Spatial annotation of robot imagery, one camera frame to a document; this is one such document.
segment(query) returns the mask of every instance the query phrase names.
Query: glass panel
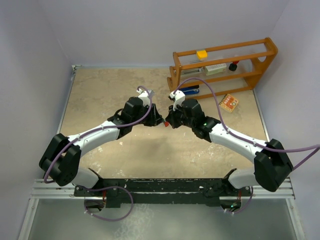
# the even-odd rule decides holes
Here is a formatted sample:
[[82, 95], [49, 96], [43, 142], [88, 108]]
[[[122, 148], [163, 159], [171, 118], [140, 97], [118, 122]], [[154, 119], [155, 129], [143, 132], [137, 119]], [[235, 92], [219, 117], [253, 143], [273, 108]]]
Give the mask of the glass panel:
[[[41, 199], [29, 239], [296, 239], [285, 199], [254, 199], [234, 216], [205, 205], [137, 204], [126, 219], [118, 222], [84, 214], [83, 204], [83, 199]], [[118, 218], [129, 207], [123, 204], [98, 214]]]

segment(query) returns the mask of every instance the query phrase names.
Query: small box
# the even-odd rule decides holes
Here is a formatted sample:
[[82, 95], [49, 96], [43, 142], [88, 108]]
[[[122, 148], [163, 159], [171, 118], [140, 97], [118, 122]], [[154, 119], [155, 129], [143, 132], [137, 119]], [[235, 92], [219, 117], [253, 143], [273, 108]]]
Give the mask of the small box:
[[206, 76], [210, 76], [213, 74], [218, 74], [225, 72], [227, 69], [227, 64], [221, 63], [221, 64], [216, 64], [216, 65], [210, 65], [210, 66], [205, 66], [204, 71]]
[[238, 99], [236, 99], [234, 96], [230, 94], [227, 94], [221, 100], [221, 102], [219, 103], [219, 106], [224, 110], [228, 111], [229, 113], [232, 113], [233, 110], [235, 110], [238, 103], [239, 103]]
[[199, 60], [205, 60], [208, 57], [208, 53], [206, 50], [198, 50], [196, 51], [196, 56]]

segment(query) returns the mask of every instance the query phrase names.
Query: cable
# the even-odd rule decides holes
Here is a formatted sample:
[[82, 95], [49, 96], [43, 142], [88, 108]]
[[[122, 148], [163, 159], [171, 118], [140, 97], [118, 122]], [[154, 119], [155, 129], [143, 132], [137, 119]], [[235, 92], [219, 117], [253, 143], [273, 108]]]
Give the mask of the cable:
[[116, 188], [116, 189], [121, 189], [121, 190], [125, 191], [129, 195], [130, 201], [131, 201], [130, 209], [126, 213], [126, 215], [124, 215], [122, 217], [119, 217], [119, 218], [106, 218], [106, 217], [103, 217], [103, 216], [96, 215], [96, 214], [90, 212], [89, 209], [87, 208], [86, 204], [84, 203], [84, 210], [85, 210], [84, 213], [90, 214], [91, 216], [93, 216], [93, 217], [95, 217], [97, 219], [108, 221], [108, 222], [117, 222], [117, 221], [120, 221], [120, 220], [125, 219], [126, 217], [128, 217], [129, 214], [131, 213], [132, 209], [134, 208], [134, 198], [132, 197], [131, 193], [127, 189], [122, 187], [122, 186], [107, 186], [107, 187], [100, 188], [100, 189], [89, 189], [89, 188], [86, 188], [84, 186], [79, 186], [79, 187], [81, 187], [81, 188], [83, 188], [83, 189], [85, 189], [87, 191], [90, 191], [90, 192], [100, 192], [100, 191]]
[[112, 125], [112, 126], [104, 126], [103, 128], [102, 127], [98, 127], [98, 128], [94, 128], [90, 131], [87, 131], [85, 132], [84, 134], [82, 134], [81, 136], [79, 136], [78, 138], [75, 138], [74, 140], [72, 140], [71, 142], [69, 142], [56, 156], [55, 158], [53, 159], [52, 163], [50, 164], [48, 170], [45, 172], [45, 175], [44, 175], [44, 182], [46, 184], [50, 184], [50, 183], [54, 183], [55, 181], [54, 180], [49, 180], [48, 181], [48, 177], [49, 177], [49, 174], [52, 170], [52, 168], [54, 167], [54, 165], [56, 164], [56, 162], [58, 161], [59, 157], [72, 145], [74, 144], [75, 142], [79, 141], [81, 138], [89, 135], [89, 134], [92, 134], [92, 133], [95, 133], [97, 131], [100, 131], [101, 129], [112, 129], [112, 128], [125, 128], [125, 127], [130, 127], [130, 126], [133, 126], [139, 122], [141, 122], [143, 119], [145, 119], [148, 114], [150, 113], [151, 111], [151, 108], [152, 108], [152, 97], [148, 91], [148, 89], [142, 85], [138, 86], [137, 89], [144, 89], [147, 94], [148, 94], [148, 98], [150, 100], [150, 104], [149, 104], [149, 108], [148, 110], [146, 111], [145, 115], [143, 115], [143, 117], [141, 117], [139, 120], [137, 121], [134, 121], [134, 122], [131, 122], [131, 123], [128, 123], [128, 124], [123, 124], [123, 125]]
[[305, 151], [309, 151], [309, 150], [312, 150], [314, 149], [314, 151], [312, 151], [308, 156], [306, 156], [304, 159], [302, 159], [294, 168], [293, 170], [296, 170], [298, 167], [300, 167], [303, 163], [305, 163], [309, 158], [311, 158], [314, 154], [316, 154], [316, 152], [318, 152], [320, 150], [320, 144], [316, 144], [316, 145], [313, 145], [313, 146], [308, 146], [308, 147], [303, 147], [303, 148], [296, 148], [296, 149], [273, 149], [273, 148], [270, 148], [270, 147], [267, 147], [267, 146], [263, 146], [259, 143], [256, 143], [254, 141], [251, 141], [249, 139], [246, 139], [244, 137], [241, 137], [241, 136], [238, 136], [236, 134], [234, 134], [232, 131], [229, 130], [229, 128], [226, 126], [223, 118], [222, 118], [222, 115], [221, 115], [221, 111], [220, 111], [220, 108], [219, 108], [219, 103], [218, 103], [218, 99], [217, 99], [217, 96], [215, 94], [215, 91], [212, 89], [212, 87], [203, 79], [201, 78], [197, 78], [197, 77], [191, 77], [191, 78], [188, 78], [186, 80], [184, 80], [182, 83], [179, 84], [179, 86], [174, 90], [173, 94], [176, 93], [176, 91], [178, 91], [178, 89], [181, 87], [182, 84], [186, 83], [187, 81], [190, 81], [190, 80], [199, 80], [201, 82], [203, 82], [205, 85], [207, 85], [207, 87], [210, 89], [213, 97], [214, 97], [214, 101], [215, 101], [215, 104], [216, 104], [216, 108], [218, 110], [218, 114], [219, 114], [219, 118], [220, 118], [220, 121], [221, 121], [221, 124], [223, 126], [223, 128], [233, 137], [237, 138], [237, 139], [240, 139], [244, 142], [247, 142], [249, 144], [252, 144], [253, 146], [258, 146], [262, 149], [265, 149], [265, 150], [268, 150], [270, 152], [274, 152], [274, 153], [298, 153], [298, 152], [305, 152]]
[[238, 211], [233, 211], [233, 212], [229, 211], [229, 213], [239, 214], [249, 206], [249, 204], [251, 203], [252, 197], [254, 196], [254, 188], [251, 186], [250, 190], [251, 190], [251, 194], [250, 194], [249, 200], [246, 202], [246, 204], [242, 208], [240, 208]]

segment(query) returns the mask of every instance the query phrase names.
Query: black mounting base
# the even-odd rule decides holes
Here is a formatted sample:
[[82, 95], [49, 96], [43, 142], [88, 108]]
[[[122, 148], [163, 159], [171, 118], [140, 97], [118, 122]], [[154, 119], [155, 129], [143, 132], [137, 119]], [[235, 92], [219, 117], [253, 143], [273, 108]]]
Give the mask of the black mounting base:
[[[219, 207], [225, 202], [220, 197], [237, 197], [238, 191], [225, 190], [222, 178], [173, 178], [173, 179], [100, 179], [96, 189], [120, 186], [132, 195], [135, 204], [204, 204]], [[250, 191], [241, 190], [242, 196], [249, 196]], [[102, 197], [100, 192], [88, 192], [81, 187], [74, 191], [75, 197]], [[106, 191], [106, 208], [119, 208], [129, 204], [128, 194], [118, 188]]]

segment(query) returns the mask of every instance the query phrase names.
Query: yellow cap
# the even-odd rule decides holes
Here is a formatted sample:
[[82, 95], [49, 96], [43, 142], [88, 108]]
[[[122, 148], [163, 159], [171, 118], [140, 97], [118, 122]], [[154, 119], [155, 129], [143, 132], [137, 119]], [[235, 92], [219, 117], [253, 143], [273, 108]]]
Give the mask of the yellow cap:
[[199, 51], [196, 51], [196, 56], [198, 57], [199, 60], [203, 60], [206, 57], [208, 57], [208, 54], [206, 50], [199, 50]]

